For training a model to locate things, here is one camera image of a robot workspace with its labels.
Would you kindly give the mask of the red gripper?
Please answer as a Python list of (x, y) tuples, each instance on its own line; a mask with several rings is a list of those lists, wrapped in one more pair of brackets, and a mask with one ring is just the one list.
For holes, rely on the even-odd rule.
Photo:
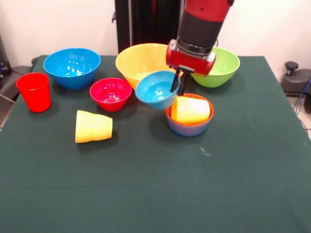
[[(168, 43), (166, 51), (166, 64), (174, 69), (173, 83), (170, 92), (173, 93), (179, 86), (179, 76), (181, 70), (187, 70), (194, 74), (207, 76), (216, 61), (216, 53), (211, 52), (208, 55), (195, 55), (182, 50), (175, 39)], [(180, 86), (178, 96), (183, 96), (185, 88), (188, 84), (189, 73), (184, 72), (180, 77)]]

